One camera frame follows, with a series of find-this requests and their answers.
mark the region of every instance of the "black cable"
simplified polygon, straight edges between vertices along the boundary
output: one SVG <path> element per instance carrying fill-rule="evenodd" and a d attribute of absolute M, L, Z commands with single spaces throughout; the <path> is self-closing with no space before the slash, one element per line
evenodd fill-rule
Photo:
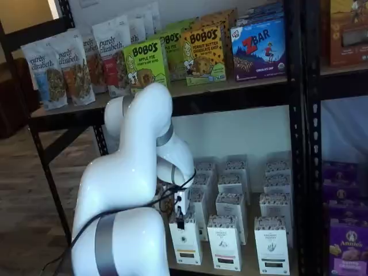
<path fill-rule="evenodd" d="M 175 194 L 176 192 L 178 191 L 181 191 L 181 190 L 185 190 L 186 188 L 184 188 L 185 185 L 187 185 L 191 180 L 193 180 L 193 178 L 195 177 L 197 171 L 194 169 L 194 174 L 186 181 L 184 182 L 182 185 L 180 186 L 174 186 L 174 187 L 171 187 L 171 188 L 168 188 L 167 190 L 165 190 L 163 192 L 163 194 L 161 195 L 161 197 L 158 199 L 158 200 L 155 200 L 155 201 L 151 201 L 149 204 L 146 204 L 144 206 L 140 206 L 140 207 L 150 207 L 152 205 L 155 205 L 157 202 L 160 202 L 160 201 L 163 201 L 164 199 L 172 196 L 173 194 Z M 170 194 L 168 195 L 164 195 L 166 193 L 166 191 L 172 191 Z M 48 262 L 47 264 L 44 265 L 44 267 L 42 268 L 42 270 L 40 271 L 40 274 L 39 276 L 42 276 L 43 272 L 45 271 L 45 269 L 57 262 L 58 260 L 61 259 L 60 263 L 58 264 L 53 276 L 56 276 L 58 273 L 59 273 L 59 270 L 64 262 L 64 258 L 65 256 L 71 251 L 71 249 L 73 248 L 73 246 L 75 245 L 76 241 L 79 239 L 79 237 L 82 235 L 82 233 L 84 233 L 84 231 L 88 228 L 88 226 L 90 226 L 96 219 L 99 219 L 101 217 L 104 217 L 104 216 L 107 216 L 109 214 L 115 214 L 115 213 L 119 213 L 119 212 L 123 212 L 123 211 L 126 211 L 128 209 L 115 209 L 115 210 L 109 210 L 109 211 L 105 211 L 105 212 L 102 212 L 100 214 L 97 214 L 96 216 L 92 217 L 83 227 L 82 229 L 78 232 L 78 234 L 75 236 L 74 240 L 71 242 L 70 246 L 68 246 L 64 251 L 63 253 L 57 257 L 56 259 Z"/>

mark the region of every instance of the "white wall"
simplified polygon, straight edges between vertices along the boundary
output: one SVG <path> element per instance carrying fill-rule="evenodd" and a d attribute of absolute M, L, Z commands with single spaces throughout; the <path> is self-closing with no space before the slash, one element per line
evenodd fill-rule
<path fill-rule="evenodd" d="M 124 10 L 151 3 L 151 0 L 99 0 L 82 9 L 78 0 L 70 0 L 78 28 L 108 20 Z M 162 25 L 218 10 L 246 8 L 266 2 L 257 0 L 159 0 Z M 262 190 L 262 168 L 270 152 L 290 150 L 289 111 L 287 106 L 209 113 L 173 118 L 175 131 L 188 142 L 194 156 L 223 157 L 248 154 L 251 186 Z"/>

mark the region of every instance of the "white tea box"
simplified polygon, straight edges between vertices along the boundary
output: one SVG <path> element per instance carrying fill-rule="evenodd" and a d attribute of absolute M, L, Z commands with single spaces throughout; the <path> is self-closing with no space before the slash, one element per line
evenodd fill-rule
<path fill-rule="evenodd" d="M 237 172 L 223 173 L 218 177 L 218 192 L 243 194 L 243 177 Z"/>
<path fill-rule="evenodd" d="M 221 216 L 236 216 L 240 243 L 247 244 L 248 227 L 244 195 L 220 193 L 216 199 L 216 210 Z"/>
<path fill-rule="evenodd" d="M 265 194 L 290 194 L 292 180 L 287 174 L 265 176 L 263 181 Z"/>
<path fill-rule="evenodd" d="M 293 224 L 290 194 L 261 194 L 259 198 L 262 217 L 284 217 L 287 243 L 293 248 Z"/>
<path fill-rule="evenodd" d="M 241 271 L 242 254 L 237 218 L 235 216 L 210 216 L 207 230 L 214 267 Z"/>
<path fill-rule="evenodd" d="M 254 235 L 261 274 L 290 275 L 286 227 L 281 217 L 256 217 Z"/>
<path fill-rule="evenodd" d="M 202 262 L 203 252 L 193 210 L 189 208 L 184 216 L 184 230 L 178 228 L 174 213 L 170 217 L 169 226 L 177 262 L 199 266 Z"/>
<path fill-rule="evenodd" d="M 206 195 L 203 191 L 193 191 L 190 195 L 190 207 L 194 210 L 195 219 L 197 220 L 200 240 L 208 242 L 207 223 L 208 211 L 206 205 Z"/>
<path fill-rule="evenodd" d="M 221 171 L 224 173 L 239 173 L 242 176 L 243 193 L 246 201 L 250 205 L 250 178 L 248 173 L 247 155 L 229 155 L 220 164 Z"/>
<path fill-rule="evenodd" d="M 265 174 L 266 176 L 275 174 L 286 174 L 292 176 L 292 163 L 290 151 L 273 152 L 268 154 Z"/>
<path fill-rule="evenodd" d="M 215 199 L 217 191 L 213 184 L 214 176 L 211 171 L 197 172 L 193 179 L 193 184 L 190 186 L 191 192 L 195 193 L 203 191 L 206 199 L 206 206 L 208 207 L 209 213 L 216 212 Z"/>

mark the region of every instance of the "purple box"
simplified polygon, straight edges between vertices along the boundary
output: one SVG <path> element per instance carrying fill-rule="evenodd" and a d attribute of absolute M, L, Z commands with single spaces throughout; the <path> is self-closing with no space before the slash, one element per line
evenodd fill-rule
<path fill-rule="evenodd" d="M 355 163 L 323 161 L 322 176 L 324 181 L 354 184 L 358 179 L 358 165 Z"/>
<path fill-rule="evenodd" d="M 329 217 L 337 219 L 354 218 L 368 220 L 368 202 L 359 200 L 330 200 L 328 202 Z"/>
<path fill-rule="evenodd" d="M 323 201 L 357 200 L 361 191 L 357 185 L 325 181 L 322 185 Z"/>
<path fill-rule="evenodd" d="M 331 219 L 329 229 L 329 275 L 367 276 L 368 223 L 354 219 Z"/>

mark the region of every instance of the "yellow bobo's box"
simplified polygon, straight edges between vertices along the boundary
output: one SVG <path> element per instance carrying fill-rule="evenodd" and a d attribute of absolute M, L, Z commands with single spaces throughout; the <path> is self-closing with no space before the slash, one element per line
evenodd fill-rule
<path fill-rule="evenodd" d="M 226 80 L 223 39 L 221 25 L 182 33 L 181 45 L 188 85 Z"/>

